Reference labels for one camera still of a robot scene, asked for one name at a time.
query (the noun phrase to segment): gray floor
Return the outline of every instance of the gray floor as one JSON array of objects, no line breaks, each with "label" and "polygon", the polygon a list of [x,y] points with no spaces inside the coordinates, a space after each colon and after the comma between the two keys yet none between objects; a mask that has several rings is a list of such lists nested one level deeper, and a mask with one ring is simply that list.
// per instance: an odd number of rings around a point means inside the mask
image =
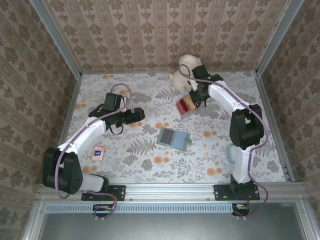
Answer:
[{"label": "gray floor", "polygon": [[230,214],[47,214],[41,240],[304,240],[297,208],[268,203],[247,220]]}]

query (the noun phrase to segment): metal bar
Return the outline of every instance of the metal bar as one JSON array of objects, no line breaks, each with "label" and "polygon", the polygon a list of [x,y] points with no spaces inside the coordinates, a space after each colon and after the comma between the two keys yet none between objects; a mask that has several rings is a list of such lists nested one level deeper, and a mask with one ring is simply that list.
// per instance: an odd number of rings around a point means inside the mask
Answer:
[{"label": "metal bar", "polygon": [[[215,201],[214,185],[223,183],[186,183],[186,184],[125,184],[125,202],[145,203],[244,203],[245,201]],[[307,198],[302,182],[263,183],[269,193],[268,202],[296,202]],[[261,200],[266,197],[259,188]],[[41,186],[37,201],[45,203],[61,203],[54,189]],[[63,203],[110,203],[109,201],[81,201],[81,192],[70,196]]]},{"label": "metal bar", "polygon": [[310,207],[310,203],[305,202],[301,199],[300,201],[296,202],[296,208],[297,208],[306,238],[308,240],[320,239],[319,227],[316,224],[316,219]]},{"label": "metal bar", "polygon": [[274,112],[272,110],[269,98],[268,98],[268,94],[264,85],[264,82],[262,80],[261,75],[256,75],[255,76],[255,81],[256,81],[256,85],[258,87],[259,93],[260,93],[260,97],[261,97],[261,101],[264,107],[264,111],[265,111],[265,115],[267,117],[269,126],[270,126],[270,130],[272,133],[272,137],[274,140],[274,144],[276,145],[276,150],[278,152],[279,155],[279,159],[285,164],[286,169],[287,169],[287,173],[289,175],[290,181],[294,182],[295,176],[294,173],[292,171],[291,168],[291,164],[290,161],[288,159],[288,155],[284,146],[284,143],[282,142],[282,138],[280,135],[280,131],[277,125],[277,121],[274,115]]},{"label": "metal bar", "polygon": [[29,219],[27,231],[24,234],[23,240],[37,240],[45,217],[47,204],[45,202],[35,203],[32,212],[35,216]]},{"label": "metal bar", "polygon": [[268,46],[265,48],[265,51],[256,66],[256,72],[258,75],[262,75],[264,73],[303,2],[304,0],[292,0],[289,2],[273,36],[269,41]]},{"label": "metal bar", "polygon": [[58,142],[58,146],[60,146],[61,144],[63,144],[67,140],[69,127],[71,124],[72,116],[74,114],[75,106],[76,106],[78,95],[80,92],[81,83],[82,83],[82,78],[80,78],[78,81],[75,82],[74,90],[73,90],[72,97],[70,100],[68,112],[66,113],[66,116],[65,116],[64,124],[62,127],[59,142]]},{"label": "metal bar", "polygon": [[59,49],[61,55],[63,56],[65,62],[68,64],[72,74],[75,79],[79,80],[81,75],[81,68],[78,66],[77,61],[72,55],[72,52],[68,48],[64,38],[61,36],[59,29],[57,28],[55,21],[53,20],[50,12],[48,11],[44,1],[42,0],[30,0],[35,11],[39,15],[41,21],[43,22],[46,30],[52,37],[55,45]]},{"label": "metal bar", "polygon": [[[235,73],[235,72],[255,72],[255,69],[207,69],[209,73]],[[125,70],[125,71],[84,71],[83,75],[95,74],[163,74],[174,73],[176,70]]]},{"label": "metal bar", "polygon": [[39,212],[39,207],[40,207],[40,203],[36,203],[33,205],[33,209],[31,211],[31,214],[30,214],[30,218],[28,220],[28,224],[25,228],[25,232],[24,232],[24,235],[23,235],[23,240],[30,240],[30,236],[33,232],[33,229],[34,229],[34,225],[36,223],[36,218],[38,216],[38,212]]}]

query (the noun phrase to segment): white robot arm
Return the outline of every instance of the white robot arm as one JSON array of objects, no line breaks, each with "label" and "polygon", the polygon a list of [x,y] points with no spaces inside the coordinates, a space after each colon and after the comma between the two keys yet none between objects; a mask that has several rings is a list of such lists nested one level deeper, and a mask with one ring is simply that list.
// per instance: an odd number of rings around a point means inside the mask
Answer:
[{"label": "white robot arm", "polygon": [[189,92],[191,102],[195,105],[190,109],[198,108],[203,102],[206,106],[207,99],[214,98],[231,116],[229,135],[236,147],[234,148],[235,166],[229,189],[236,199],[248,198],[247,194],[251,195],[252,192],[256,192],[255,189],[258,189],[252,181],[249,170],[253,164],[252,150],[264,136],[264,126],[260,122],[262,120],[261,107],[243,101],[226,85],[221,76],[218,74],[211,76],[204,65],[195,67],[192,73],[194,78],[183,75],[190,80],[199,80],[196,89]]},{"label": "white robot arm", "polygon": [[[122,100],[123,104],[125,104],[121,95],[107,93],[104,103],[89,114],[84,125],[69,140],[58,146],[58,148],[49,147],[45,151],[42,174],[43,185],[55,188],[57,175],[58,189],[65,193],[75,194],[78,191],[108,192],[108,179],[94,174],[82,173],[79,160],[86,150],[92,147],[97,139],[108,129],[113,133],[113,125],[117,128],[121,127],[123,131],[123,125],[136,123],[145,118],[144,110],[140,107],[136,107],[133,111],[121,108]],[[120,108],[123,110],[116,114],[111,114]],[[59,166],[58,173],[56,173],[58,159],[63,152],[62,161],[60,162],[63,167]]]},{"label": "white robot arm", "polygon": [[[245,109],[244,106],[242,106],[237,101],[235,101],[235,99],[231,97],[230,94],[226,91],[226,88],[228,88],[231,92],[233,92],[224,81],[218,80],[216,81],[216,83],[224,86],[224,88],[211,84],[208,88],[209,96],[217,100],[230,116],[232,116],[232,113],[235,112],[236,110]],[[242,101],[242,102],[248,106],[250,105],[246,101]],[[234,148],[235,166],[234,166],[232,176],[239,184],[244,184],[244,183],[250,182],[251,180],[248,175],[248,164],[249,164],[249,152],[253,147],[254,145],[251,145],[244,150],[241,149],[241,147]]]}]

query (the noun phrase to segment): red object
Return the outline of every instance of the red object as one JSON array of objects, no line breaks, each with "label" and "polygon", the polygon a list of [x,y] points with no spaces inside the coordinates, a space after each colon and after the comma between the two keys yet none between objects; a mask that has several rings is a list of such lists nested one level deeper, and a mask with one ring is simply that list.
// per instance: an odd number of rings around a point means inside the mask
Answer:
[{"label": "red object", "polygon": [[181,116],[185,115],[190,110],[184,98],[176,103],[176,107],[178,108]]}]

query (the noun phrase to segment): vent slot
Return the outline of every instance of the vent slot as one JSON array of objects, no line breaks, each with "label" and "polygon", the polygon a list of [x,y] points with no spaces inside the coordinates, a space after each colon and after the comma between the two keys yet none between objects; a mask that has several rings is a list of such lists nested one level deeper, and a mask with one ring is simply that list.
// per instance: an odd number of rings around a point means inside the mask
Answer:
[{"label": "vent slot", "polygon": [[[93,203],[65,204],[49,203],[46,214],[93,213]],[[200,213],[232,213],[231,203],[179,203],[179,204],[134,204],[118,203],[114,213],[145,213],[145,214],[200,214]]]}]

